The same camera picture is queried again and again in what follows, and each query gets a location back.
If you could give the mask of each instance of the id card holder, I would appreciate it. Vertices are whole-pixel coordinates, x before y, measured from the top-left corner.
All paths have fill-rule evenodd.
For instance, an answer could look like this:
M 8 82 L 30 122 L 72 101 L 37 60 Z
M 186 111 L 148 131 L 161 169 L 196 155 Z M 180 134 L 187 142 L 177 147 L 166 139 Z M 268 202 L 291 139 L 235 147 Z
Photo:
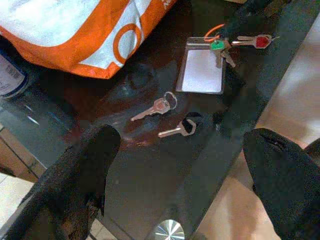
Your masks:
M 226 61 L 217 57 L 204 37 L 189 37 L 176 85 L 177 92 L 223 94 Z

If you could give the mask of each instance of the dark table surface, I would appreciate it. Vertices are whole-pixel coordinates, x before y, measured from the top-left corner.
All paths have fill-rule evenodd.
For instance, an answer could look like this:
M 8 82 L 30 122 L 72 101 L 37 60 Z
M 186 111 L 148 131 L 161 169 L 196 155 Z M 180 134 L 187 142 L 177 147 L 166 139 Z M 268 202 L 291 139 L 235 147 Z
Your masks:
M 142 240 L 152 238 L 161 221 L 174 219 L 188 239 L 241 151 L 244 133 L 255 127 L 308 33 L 319 5 L 296 0 L 267 19 L 261 29 L 280 39 L 265 50 L 232 49 L 237 67 L 226 70 L 224 94 L 209 95 L 175 92 L 186 39 L 225 22 L 239 5 L 180 0 L 112 79 L 47 71 L 20 98 L 1 101 L 0 122 L 45 167 L 90 125 L 113 126 L 121 135 L 121 146 L 107 175 L 102 222 L 120 240 Z M 166 91 L 177 96 L 175 110 L 130 121 Z M 158 138 L 158 132 L 173 129 L 189 112 L 202 115 L 194 135 Z

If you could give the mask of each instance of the green key tag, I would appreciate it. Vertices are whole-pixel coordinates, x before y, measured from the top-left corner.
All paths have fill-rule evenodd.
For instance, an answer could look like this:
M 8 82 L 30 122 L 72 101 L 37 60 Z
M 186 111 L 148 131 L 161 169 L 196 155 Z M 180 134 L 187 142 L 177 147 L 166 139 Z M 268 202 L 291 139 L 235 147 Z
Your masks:
M 213 43 L 211 43 L 211 49 L 212 50 L 223 50 L 225 49 L 225 43 L 223 41 L 220 40 L 216 40 Z

